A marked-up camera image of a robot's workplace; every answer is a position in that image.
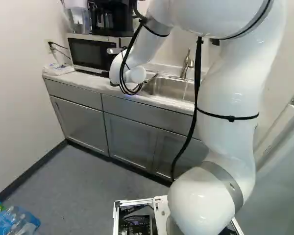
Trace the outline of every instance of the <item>faucet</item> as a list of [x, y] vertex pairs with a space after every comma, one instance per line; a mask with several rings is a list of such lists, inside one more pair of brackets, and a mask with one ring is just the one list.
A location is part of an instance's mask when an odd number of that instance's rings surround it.
[[187, 55], [184, 59], [184, 64], [183, 64], [182, 72], [180, 75], [180, 78], [182, 78], [184, 80], [186, 79], [186, 73], [187, 73], [188, 68], [194, 68], [194, 66], [195, 66], [194, 60], [192, 60], [190, 58], [190, 53], [191, 53], [191, 49], [188, 48], [188, 52], [187, 52]]

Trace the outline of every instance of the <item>stainless steel sink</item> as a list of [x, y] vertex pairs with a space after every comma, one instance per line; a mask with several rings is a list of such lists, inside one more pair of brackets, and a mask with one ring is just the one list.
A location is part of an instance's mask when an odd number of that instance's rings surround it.
[[166, 98], [194, 102], [194, 83], [169, 77], [155, 77], [144, 85], [143, 92]]

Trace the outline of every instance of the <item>power cord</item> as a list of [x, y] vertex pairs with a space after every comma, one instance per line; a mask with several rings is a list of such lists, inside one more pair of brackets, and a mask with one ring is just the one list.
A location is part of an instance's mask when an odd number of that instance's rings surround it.
[[68, 55], [64, 54], [62, 51], [58, 50], [57, 48], [55, 48], [55, 47], [53, 47], [53, 46], [50, 47], [50, 50], [51, 50], [51, 51], [56, 50], [56, 51], [58, 51], [59, 53], [61, 53], [62, 55], [64, 55], [65, 57], [71, 59]]
[[51, 42], [51, 41], [49, 41], [48, 44], [49, 44], [49, 47], [52, 47], [52, 44], [55, 44], [55, 45], [57, 45], [58, 47], [62, 47], [62, 48], [64, 48], [64, 49], [68, 49], [67, 47], [61, 46], [61, 45], [59, 45], [59, 44], [57, 44], [57, 43], [54, 43], [54, 42]]
[[198, 99], [198, 92], [200, 88], [200, 77], [201, 77], [201, 44], [202, 44], [202, 38], [198, 37], [197, 40], [197, 47], [196, 47], [196, 58], [195, 58], [195, 78], [194, 78], [194, 91], [195, 91], [195, 106], [194, 106], [194, 114], [193, 114], [193, 119], [192, 119], [192, 124], [190, 127], [190, 130], [188, 132], [186, 141], [184, 145], [182, 146], [181, 150], [177, 154], [177, 156], [174, 158], [172, 164], [171, 164], [171, 170], [170, 170], [170, 177], [171, 181], [174, 182], [174, 171], [175, 171], [175, 166], [177, 161], [180, 159], [182, 154], [185, 152], [186, 148], [190, 144], [193, 133], [196, 127], [196, 122], [197, 122], [197, 99]]

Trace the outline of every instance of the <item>drawer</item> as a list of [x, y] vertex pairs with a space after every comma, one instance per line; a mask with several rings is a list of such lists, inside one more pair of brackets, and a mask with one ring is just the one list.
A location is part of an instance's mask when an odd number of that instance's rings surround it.
[[[141, 104], [109, 95], [102, 95], [103, 110], [130, 120], [148, 124], [181, 135], [188, 135], [192, 116]], [[199, 139], [197, 131], [194, 138]]]
[[50, 95], [102, 110], [101, 94], [83, 88], [45, 79]]

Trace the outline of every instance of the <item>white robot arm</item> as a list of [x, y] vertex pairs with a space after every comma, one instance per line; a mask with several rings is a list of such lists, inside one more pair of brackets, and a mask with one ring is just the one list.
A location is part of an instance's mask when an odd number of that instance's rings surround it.
[[[180, 176], [168, 193], [171, 216], [184, 235], [217, 235], [255, 184], [253, 134], [261, 93], [283, 37], [285, 0], [154, 0], [126, 61], [126, 82], [141, 83], [174, 25], [198, 36], [224, 39], [220, 59], [198, 94], [197, 131], [210, 149], [201, 166]], [[119, 84], [118, 55], [110, 79]]]

